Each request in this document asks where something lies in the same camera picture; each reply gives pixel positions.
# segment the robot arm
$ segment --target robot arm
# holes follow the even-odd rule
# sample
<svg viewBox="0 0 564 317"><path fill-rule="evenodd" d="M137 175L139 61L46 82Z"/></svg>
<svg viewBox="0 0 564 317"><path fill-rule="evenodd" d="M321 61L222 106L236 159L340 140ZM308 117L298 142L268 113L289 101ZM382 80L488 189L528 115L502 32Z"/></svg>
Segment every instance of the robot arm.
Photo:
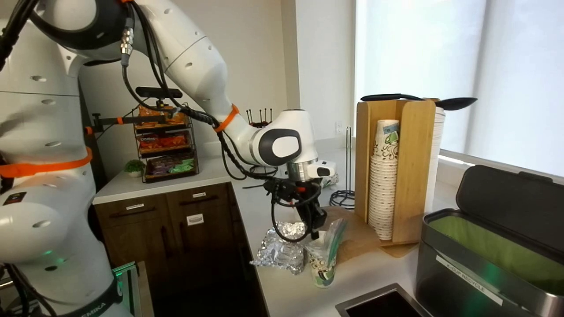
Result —
<svg viewBox="0 0 564 317"><path fill-rule="evenodd" d="M2 189L0 263L17 267L37 298L49 302L42 305L46 311L51 307L53 314L86 316L104 307L107 316L125 316L114 302L100 302L113 295L114 286L104 247L86 224L95 189L91 170L83 164L86 150L79 127L79 98L76 83L70 83L77 75L74 61L121 62L127 71L127 59L134 50L157 57L151 61L160 66L155 78L164 92L167 75L204 110L180 112L211 124L220 140L229 136L246 164L287 164L289 180L261 177L264 189L271 193L273 203L292 201L312 235L322 226L326 214L317 203L317 180L331 177L333 168L317 159L306 113L285 112L268 127L250 127L232 112L236 108L225 96L222 57L172 2L14 2L17 13L31 13L33 25L51 41L35 29L26 29L26 39L21 41L24 50L16 48L7 61L9 68L0 76L0 156L12 166L65 170L16 173L10 177L12 186ZM12 9L12 4L2 0L0 18L9 11L5 6ZM16 36L10 31L2 34L0 68L26 17L16 15L10 22Z"/></svg>
<svg viewBox="0 0 564 317"><path fill-rule="evenodd" d="M250 166L285 164L289 171L289 180L243 171L246 177L266 180L264 187L273 193L275 201L296 200L301 221L310 231L322 224L324 212L312 198L319 194L315 184L331 177L335 168L317 159L308 115L284 112L268 127L248 126L227 99L227 68L218 50L171 0L90 0L70 6L65 0L44 0L31 20L54 43L90 61L121 61L125 75L130 54L144 54L157 66L155 80L164 92L167 76L204 110L201 113L176 105L180 112L211 124L224 143L222 150L229 149L225 136L232 142L236 156L231 159L239 157Z"/></svg>

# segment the sink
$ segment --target sink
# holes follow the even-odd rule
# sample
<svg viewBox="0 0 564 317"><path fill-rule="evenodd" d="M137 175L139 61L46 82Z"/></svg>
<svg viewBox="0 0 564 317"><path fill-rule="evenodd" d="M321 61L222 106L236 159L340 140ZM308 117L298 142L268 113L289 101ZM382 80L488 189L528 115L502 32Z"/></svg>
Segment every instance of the sink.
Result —
<svg viewBox="0 0 564 317"><path fill-rule="evenodd" d="M398 284L361 295L335 307L342 317L430 317Z"/></svg>

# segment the kitchen counter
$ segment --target kitchen counter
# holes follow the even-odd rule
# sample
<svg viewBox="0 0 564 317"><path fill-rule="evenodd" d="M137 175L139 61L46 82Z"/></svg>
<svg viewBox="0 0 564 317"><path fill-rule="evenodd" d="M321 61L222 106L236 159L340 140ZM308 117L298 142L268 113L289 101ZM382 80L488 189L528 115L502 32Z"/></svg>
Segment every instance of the kitchen counter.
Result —
<svg viewBox="0 0 564 317"><path fill-rule="evenodd" d="M220 159L201 161L201 171L195 177L176 179L157 184L141 184L125 173L111 180L93 200L93 205L113 203L121 200L155 196L174 191L206 187L213 184L232 184L248 247L255 254L264 233L271 228L269 196L257 187L261 182L234 182L224 171ZM321 205L328 205L328 191L321 198ZM298 214L289 208L276 207L276 223L298 221ZM389 284L400 284L409 295L414 293L414 277L417 263L417 247L407 247L398 254L377 245L354 245L356 253L349 253L347 260L338 260L335 281L328 288L317 288L310 274L310 267L301 275L287 270L257 268L262 297L271 317L278 316L322 316L338 317L335 305L377 291Z"/></svg>

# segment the dark wood cabinet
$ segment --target dark wood cabinet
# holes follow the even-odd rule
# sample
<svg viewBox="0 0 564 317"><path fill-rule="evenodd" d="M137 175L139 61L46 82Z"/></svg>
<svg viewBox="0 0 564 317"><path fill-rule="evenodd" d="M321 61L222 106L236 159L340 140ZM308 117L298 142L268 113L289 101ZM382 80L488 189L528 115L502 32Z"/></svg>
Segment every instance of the dark wood cabinet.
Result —
<svg viewBox="0 0 564 317"><path fill-rule="evenodd" d="M229 184L97 205L95 212L111 265L144 261L153 297L217 284L245 263Z"/></svg>

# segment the white wall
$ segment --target white wall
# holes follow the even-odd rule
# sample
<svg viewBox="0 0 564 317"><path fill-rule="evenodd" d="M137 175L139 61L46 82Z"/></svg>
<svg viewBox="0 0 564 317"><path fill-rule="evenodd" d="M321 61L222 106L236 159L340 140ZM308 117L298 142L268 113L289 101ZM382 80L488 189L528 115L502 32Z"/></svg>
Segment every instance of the white wall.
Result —
<svg viewBox="0 0 564 317"><path fill-rule="evenodd" d="M176 4L222 54L229 69L227 94L241 112L273 108L278 115L287 108L280 0L176 0ZM143 55L132 57L130 82L132 87L153 85ZM121 117L135 106L121 83L118 64L84 69L81 83L91 113ZM204 152L204 145L215 142L215 135L201 124L195 127L197 149ZM107 131L98 145L107 177L137 157L132 127L127 126Z"/></svg>
<svg viewBox="0 0 564 317"><path fill-rule="evenodd" d="M282 2L282 29L284 29L284 64L285 64L285 96L289 110L299 108L299 71L298 71L298 27L296 2Z"/></svg>
<svg viewBox="0 0 564 317"><path fill-rule="evenodd" d="M354 2L294 0L299 108L315 140L343 136L352 126Z"/></svg>

